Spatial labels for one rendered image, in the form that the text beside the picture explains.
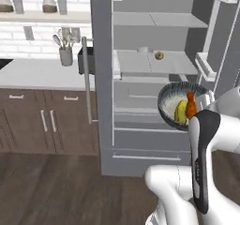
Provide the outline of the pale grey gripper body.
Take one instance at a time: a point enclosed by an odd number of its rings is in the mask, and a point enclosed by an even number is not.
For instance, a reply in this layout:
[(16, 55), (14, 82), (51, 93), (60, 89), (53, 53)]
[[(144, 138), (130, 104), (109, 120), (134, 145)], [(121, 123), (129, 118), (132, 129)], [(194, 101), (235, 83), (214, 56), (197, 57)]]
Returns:
[(197, 111), (199, 112), (202, 110), (213, 112), (216, 110), (216, 100), (213, 91), (209, 90), (205, 94), (197, 97)]

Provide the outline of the orange-brown chicken drumstick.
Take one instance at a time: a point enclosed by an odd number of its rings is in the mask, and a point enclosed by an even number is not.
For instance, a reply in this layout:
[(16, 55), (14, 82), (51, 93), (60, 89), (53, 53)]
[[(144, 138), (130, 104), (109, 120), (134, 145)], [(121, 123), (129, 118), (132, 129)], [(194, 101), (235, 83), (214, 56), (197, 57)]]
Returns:
[(186, 116), (190, 119), (197, 112), (196, 103), (194, 101), (194, 94), (191, 92), (187, 93), (187, 107), (186, 107)]

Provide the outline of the yellow-green cucumber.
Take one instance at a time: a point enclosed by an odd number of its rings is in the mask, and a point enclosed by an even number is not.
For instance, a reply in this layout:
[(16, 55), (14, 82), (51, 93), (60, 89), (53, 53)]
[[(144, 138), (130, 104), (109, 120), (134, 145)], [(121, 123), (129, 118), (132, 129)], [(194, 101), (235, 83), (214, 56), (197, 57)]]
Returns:
[(174, 120), (180, 124), (187, 122), (186, 108), (188, 102), (186, 100), (180, 100), (174, 111)]

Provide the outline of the grey fridge door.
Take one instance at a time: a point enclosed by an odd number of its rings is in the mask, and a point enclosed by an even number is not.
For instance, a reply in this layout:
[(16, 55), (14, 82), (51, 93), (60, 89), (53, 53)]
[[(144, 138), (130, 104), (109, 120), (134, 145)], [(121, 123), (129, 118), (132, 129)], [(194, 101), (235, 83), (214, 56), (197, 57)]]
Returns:
[(240, 0), (214, 0), (204, 48), (195, 62), (198, 84), (216, 98), (240, 84)]

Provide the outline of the grey fridge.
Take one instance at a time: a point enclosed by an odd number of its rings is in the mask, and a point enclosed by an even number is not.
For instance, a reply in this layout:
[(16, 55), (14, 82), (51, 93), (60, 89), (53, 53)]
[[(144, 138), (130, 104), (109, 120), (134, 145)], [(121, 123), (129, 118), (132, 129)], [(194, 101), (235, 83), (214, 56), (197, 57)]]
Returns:
[[(101, 172), (187, 165), (188, 135), (158, 112), (169, 83), (198, 84), (213, 0), (91, 0)], [(164, 58), (157, 60), (156, 52)]]

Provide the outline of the grey utensil pot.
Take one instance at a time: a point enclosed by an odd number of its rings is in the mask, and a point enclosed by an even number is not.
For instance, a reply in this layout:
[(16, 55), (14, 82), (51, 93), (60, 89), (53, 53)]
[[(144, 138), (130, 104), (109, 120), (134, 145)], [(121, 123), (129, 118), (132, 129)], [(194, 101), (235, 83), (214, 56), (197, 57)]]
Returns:
[(70, 67), (73, 63), (73, 55), (71, 49), (60, 49), (59, 56), (61, 64), (64, 67)]

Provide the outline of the grey kitchen utensils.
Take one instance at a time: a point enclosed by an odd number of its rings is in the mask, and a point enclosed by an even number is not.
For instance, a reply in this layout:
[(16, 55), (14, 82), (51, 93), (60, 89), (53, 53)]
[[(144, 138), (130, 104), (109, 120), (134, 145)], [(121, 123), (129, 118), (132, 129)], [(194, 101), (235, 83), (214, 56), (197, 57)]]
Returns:
[(77, 42), (77, 39), (70, 32), (69, 27), (60, 28), (57, 33), (52, 36), (52, 39), (62, 50), (70, 50)]

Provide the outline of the brown base cupboards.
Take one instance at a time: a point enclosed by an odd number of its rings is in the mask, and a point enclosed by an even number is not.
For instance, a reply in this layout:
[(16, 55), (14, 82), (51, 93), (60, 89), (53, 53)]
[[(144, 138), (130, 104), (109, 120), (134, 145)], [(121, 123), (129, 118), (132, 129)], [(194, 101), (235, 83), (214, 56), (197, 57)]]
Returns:
[(84, 91), (0, 88), (0, 151), (97, 155)]

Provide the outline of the glass jar brown contents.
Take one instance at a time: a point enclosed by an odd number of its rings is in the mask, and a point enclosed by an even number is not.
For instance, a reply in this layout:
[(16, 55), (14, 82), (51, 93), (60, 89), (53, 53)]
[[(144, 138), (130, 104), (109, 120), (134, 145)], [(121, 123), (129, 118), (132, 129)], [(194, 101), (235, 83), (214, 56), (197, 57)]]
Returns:
[(57, 11), (57, 5), (54, 0), (43, 0), (42, 10), (44, 13), (55, 13)]
[(0, 0), (0, 12), (13, 12), (14, 8), (10, 0)]

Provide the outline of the black hob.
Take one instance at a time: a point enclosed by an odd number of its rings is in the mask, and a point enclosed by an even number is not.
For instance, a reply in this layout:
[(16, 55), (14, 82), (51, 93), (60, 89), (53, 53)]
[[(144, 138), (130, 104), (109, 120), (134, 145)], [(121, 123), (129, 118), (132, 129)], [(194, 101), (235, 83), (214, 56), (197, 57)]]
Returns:
[(10, 63), (13, 59), (0, 59), (0, 69), (4, 68), (8, 63)]

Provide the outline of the white wall shelf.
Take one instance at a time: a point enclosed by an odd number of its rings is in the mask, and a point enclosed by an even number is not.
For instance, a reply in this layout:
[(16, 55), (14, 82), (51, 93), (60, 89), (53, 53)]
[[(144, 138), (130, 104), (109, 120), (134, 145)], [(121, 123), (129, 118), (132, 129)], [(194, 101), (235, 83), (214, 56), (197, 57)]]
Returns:
[(20, 23), (90, 23), (89, 12), (70, 11), (67, 15), (43, 13), (39, 10), (27, 10), (23, 14), (0, 12), (0, 22)]

